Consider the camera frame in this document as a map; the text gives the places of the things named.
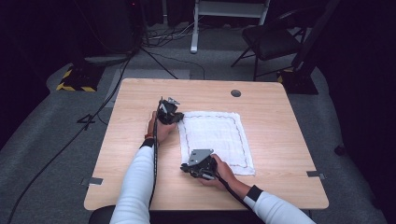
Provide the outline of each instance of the person's left hand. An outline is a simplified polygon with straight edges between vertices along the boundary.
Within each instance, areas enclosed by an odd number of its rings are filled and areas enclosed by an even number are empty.
[[[148,134],[153,134],[154,132],[154,121],[157,116],[157,112],[152,112],[151,120],[148,123]],[[176,124],[162,124],[159,120],[157,120],[157,141],[161,143],[166,137],[176,128]]]

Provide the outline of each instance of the black wristband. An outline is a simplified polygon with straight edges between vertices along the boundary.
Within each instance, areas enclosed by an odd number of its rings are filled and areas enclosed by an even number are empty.
[[[154,146],[154,138],[145,139],[141,147],[152,147]]]
[[[254,202],[257,202],[261,194],[262,189],[259,189],[256,187],[256,185],[253,185],[253,187],[251,187],[250,191],[247,193],[247,196]]]

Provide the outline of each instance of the white cloth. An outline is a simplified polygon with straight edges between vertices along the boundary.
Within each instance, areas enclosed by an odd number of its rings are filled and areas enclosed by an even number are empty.
[[[214,149],[236,175],[255,175],[248,140],[237,113],[191,111],[178,124],[181,163],[193,149]]]

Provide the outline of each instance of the chair seat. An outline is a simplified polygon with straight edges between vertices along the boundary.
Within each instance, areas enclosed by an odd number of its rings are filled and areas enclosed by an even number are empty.
[[[257,32],[258,30],[255,28],[246,29],[243,37],[260,60],[265,61],[296,53],[302,46],[288,30],[276,30],[266,33],[261,36],[259,47],[257,45],[252,46],[252,40],[260,35],[260,32]]]

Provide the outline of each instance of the chair leg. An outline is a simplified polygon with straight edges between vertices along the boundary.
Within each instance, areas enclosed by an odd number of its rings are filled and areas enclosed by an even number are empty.
[[[254,61],[254,75],[253,75],[253,81],[256,81],[257,77],[257,67],[259,65],[259,58],[256,56],[255,61]]]
[[[239,56],[239,58],[238,58],[233,64],[231,64],[231,67],[233,67],[234,65],[236,65],[236,63],[238,63],[239,60],[241,60],[241,59],[245,56],[245,54],[248,53],[249,50],[250,50],[250,48],[245,49],[245,51],[241,54],[241,56]]]

